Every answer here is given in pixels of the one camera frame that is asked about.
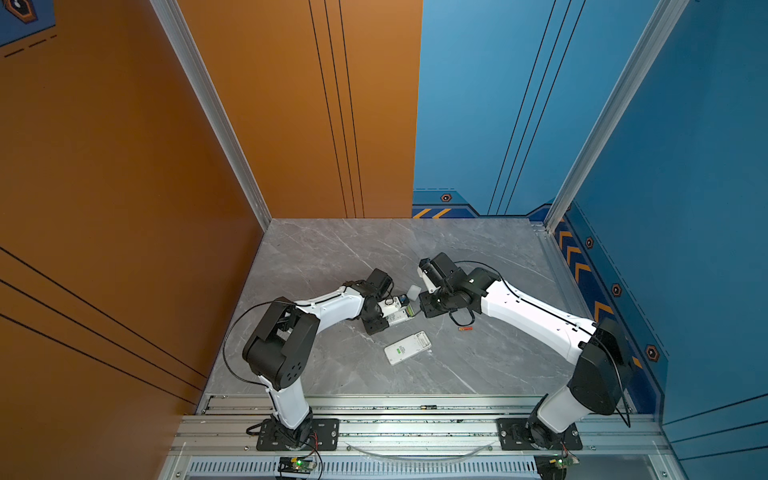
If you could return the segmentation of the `white TCL remote control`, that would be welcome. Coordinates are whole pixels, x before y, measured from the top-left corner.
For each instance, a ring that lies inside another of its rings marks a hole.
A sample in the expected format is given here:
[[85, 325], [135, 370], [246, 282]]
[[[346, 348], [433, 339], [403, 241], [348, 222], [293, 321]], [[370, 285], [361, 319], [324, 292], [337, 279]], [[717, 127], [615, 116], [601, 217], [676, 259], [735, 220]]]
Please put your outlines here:
[[431, 341], [424, 331], [419, 331], [384, 348], [385, 356], [391, 365], [397, 365], [419, 353], [431, 349]]

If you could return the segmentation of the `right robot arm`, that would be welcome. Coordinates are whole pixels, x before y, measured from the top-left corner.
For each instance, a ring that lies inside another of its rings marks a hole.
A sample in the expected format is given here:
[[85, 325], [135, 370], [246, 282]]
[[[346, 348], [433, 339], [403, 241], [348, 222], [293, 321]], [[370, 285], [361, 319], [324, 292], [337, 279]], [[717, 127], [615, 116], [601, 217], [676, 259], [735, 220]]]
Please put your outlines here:
[[536, 404], [523, 431], [535, 449], [565, 445], [567, 430], [590, 414], [617, 413], [631, 425], [627, 388], [639, 370], [621, 325], [577, 317], [514, 287], [494, 268], [476, 261], [466, 272], [444, 253], [419, 262], [427, 290], [419, 294], [422, 312], [433, 318], [466, 309], [501, 320], [542, 342], [574, 366], [570, 380]]

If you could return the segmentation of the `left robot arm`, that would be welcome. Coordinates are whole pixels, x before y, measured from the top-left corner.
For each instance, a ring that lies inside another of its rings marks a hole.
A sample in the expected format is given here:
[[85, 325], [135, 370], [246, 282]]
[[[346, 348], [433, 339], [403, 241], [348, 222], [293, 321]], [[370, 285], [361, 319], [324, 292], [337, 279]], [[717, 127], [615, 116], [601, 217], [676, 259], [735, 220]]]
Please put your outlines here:
[[364, 280], [349, 281], [309, 300], [272, 301], [249, 337], [242, 358], [273, 403], [269, 425], [279, 440], [303, 447], [312, 433], [313, 412], [301, 374], [308, 366], [316, 336], [348, 320], [359, 319], [369, 335], [389, 327], [382, 303], [391, 298], [392, 278], [375, 269]]

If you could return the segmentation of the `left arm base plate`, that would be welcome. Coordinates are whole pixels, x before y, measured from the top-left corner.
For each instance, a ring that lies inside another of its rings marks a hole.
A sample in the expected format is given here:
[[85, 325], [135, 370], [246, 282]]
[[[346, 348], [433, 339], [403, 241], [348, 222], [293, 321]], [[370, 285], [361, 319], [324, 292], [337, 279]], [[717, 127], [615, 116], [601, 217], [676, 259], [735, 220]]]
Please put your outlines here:
[[288, 429], [272, 417], [260, 424], [257, 434], [258, 451], [288, 451], [317, 449], [335, 451], [339, 440], [340, 421], [336, 418], [308, 418], [296, 429]]

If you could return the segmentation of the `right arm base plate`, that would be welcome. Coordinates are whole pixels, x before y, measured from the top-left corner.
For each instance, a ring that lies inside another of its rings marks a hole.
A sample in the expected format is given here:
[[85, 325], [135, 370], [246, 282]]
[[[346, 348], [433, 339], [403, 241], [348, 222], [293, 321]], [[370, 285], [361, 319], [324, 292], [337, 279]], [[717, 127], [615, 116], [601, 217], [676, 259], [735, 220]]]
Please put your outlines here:
[[554, 433], [539, 421], [523, 418], [499, 418], [496, 420], [498, 439], [504, 451], [569, 450], [583, 449], [580, 433], [575, 424], [564, 432]]

